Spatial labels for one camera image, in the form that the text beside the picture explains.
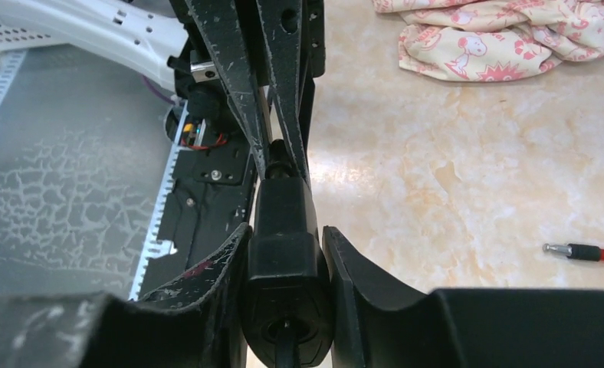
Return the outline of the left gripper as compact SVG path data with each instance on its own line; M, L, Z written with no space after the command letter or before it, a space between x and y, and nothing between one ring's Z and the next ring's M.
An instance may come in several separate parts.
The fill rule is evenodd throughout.
M211 61L251 147L258 175L270 162L268 87L287 153L308 185L307 147L314 79L325 71L322 1L172 1L204 61Z

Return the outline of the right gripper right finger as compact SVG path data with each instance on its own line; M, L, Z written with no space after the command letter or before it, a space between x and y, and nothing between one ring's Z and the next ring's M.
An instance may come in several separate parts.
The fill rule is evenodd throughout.
M323 229L336 304L335 367L604 367L604 291L422 293Z

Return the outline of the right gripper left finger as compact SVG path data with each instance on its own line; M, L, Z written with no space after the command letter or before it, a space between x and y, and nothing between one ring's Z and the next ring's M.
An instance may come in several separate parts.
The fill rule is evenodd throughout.
M0 297L0 367L243 367L238 292L251 227L137 301Z

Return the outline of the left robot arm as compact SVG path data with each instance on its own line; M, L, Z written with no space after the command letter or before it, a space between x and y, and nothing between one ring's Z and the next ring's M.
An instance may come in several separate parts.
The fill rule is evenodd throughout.
M268 87L293 174L307 179L300 120L323 74L321 1L173 1L173 16L124 1L0 1L0 24L35 31L128 67L189 99L233 113L258 174L268 176Z

